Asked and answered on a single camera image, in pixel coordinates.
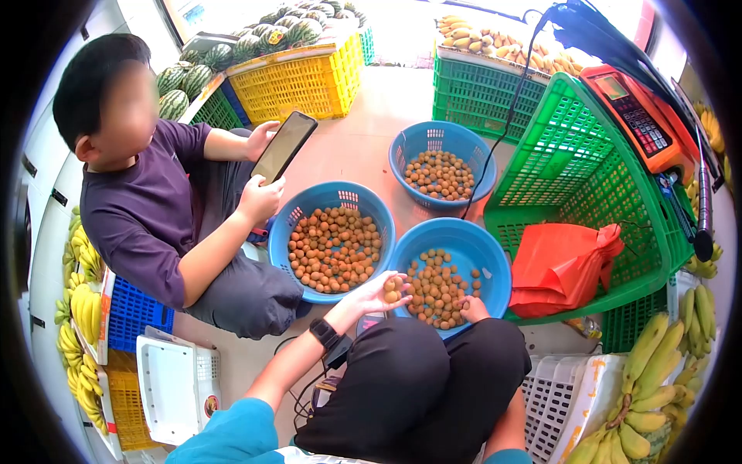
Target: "gray pants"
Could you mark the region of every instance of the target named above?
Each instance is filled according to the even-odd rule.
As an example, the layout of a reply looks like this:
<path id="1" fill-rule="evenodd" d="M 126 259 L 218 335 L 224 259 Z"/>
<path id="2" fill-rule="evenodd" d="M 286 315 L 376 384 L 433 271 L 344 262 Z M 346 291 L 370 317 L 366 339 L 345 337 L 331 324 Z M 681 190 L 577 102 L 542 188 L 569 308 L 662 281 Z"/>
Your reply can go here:
<path id="1" fill-rule="evenodd" d="M 242 137 L 251 134 L 243 128 L 230 132 Z M 237 208 L 255 165 L 249 161 L 204 163 L 203 169 L 190 178 L 203 204 L 199 243 Z M 239 249 L 232 262 L 185 312 L 238 337 L 260 340 L 265 335 L 280 335 L 291 325 L 302 293 L 301 286 L 283 270 L 253 261 Z"/>

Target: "floor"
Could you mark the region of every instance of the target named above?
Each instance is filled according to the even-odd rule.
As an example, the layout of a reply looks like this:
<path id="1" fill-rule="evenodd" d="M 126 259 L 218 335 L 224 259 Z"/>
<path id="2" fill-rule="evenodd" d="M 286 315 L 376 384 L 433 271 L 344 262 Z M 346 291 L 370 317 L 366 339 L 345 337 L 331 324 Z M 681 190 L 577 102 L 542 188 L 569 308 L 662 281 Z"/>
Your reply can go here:
<path id="1" fill-rule="evenodd" d="M 328 180 L 349 180 L 372 189 L 389 206 L 395 218 L 397 239 L 409 228 L 434 217 L 407 196 L 390 171 L 389 146 L 397 133 L 409 125 L 430 120 L 433 105 L 433 72 L 428 69 L 369 67 L 364 69 L 361 89 L 348 117 L 320 121 L 319 127 L 286 171 L 283 202 L 298 192 Z M 514 147 L 501 144 L 495 151 L 502 173 Z M 475 203 L 468 219 L 482 223 L 486 198 Z M 186 314 L 175 315 L 174 335 L 221 353 L 221 391 L 225 407 L 239 399 L 260 370 L 272 358 L 281 340 L 307 329 L 311 320 L 329 307 L 315 305 L 308 317 L 296 321 L 281 337 L 258 342 L 204 324 Z M 586 340 L 571 327 L 557 323 L 523 327 L 532 353 L 590 353 L 595 340 Z M 319 367 L 296 384 L 301 388 L 319 373 Z M 276 416 L 279 442 L 286 445 L 294 434 L 294 400 L 286 400 Z"/>

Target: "black wristband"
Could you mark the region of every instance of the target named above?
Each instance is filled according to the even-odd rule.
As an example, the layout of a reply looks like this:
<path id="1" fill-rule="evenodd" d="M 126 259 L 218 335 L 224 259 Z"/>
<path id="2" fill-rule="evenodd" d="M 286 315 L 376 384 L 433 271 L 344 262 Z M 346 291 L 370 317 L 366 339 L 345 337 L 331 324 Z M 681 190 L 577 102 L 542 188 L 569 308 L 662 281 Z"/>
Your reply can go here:
<path id="1" fill-rule="evenodd" d="M 330 324 L 324 319 L 315 319 L 309 324 L 309 331 L 322 344 L 325 350 L 330 351 L 340 340 L 340 336 L 335 332 Z"/>

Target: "smartphone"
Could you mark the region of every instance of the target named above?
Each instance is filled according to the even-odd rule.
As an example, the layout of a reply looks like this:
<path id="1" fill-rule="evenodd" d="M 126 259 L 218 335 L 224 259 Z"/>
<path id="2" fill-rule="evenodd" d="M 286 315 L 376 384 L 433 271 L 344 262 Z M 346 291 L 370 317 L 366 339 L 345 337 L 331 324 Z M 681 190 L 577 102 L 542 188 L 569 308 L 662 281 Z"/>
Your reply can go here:
<path id="1" fill-rule="evenodd" d="M 255 163 L 251 176 L 266 178 L 263 185 L 280 179 L 304 143 L 317 128 L 317 120 L 299 111 L 289 115 Z"/>

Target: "yellow plastic crate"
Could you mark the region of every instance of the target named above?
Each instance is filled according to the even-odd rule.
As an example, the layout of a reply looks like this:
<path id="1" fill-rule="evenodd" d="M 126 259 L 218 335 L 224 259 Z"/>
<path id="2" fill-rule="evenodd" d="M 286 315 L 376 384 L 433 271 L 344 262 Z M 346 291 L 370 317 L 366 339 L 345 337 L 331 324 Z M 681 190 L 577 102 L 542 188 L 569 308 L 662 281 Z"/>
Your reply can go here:
<path id="1" fill-rule="evenodd" d="M 162 443 L 155 442 L 149 437 L 149 428 L 142 409 L 142 397 L 139 394 L 136 355 L 109 350 L 105 372 L 108 375 L 111 407 L 116 423 L 114 433 L 119 437 L 121 451 L 161 446 Z"/>
<path id="2" fill-rule="evenodd" d="M 325 120 L 348 115 L 363 66 L 361 38 L 354 33 L 331 55 L 267 65 L 229 81 L 254 124 L 284 121 L 293 111 Z"/>

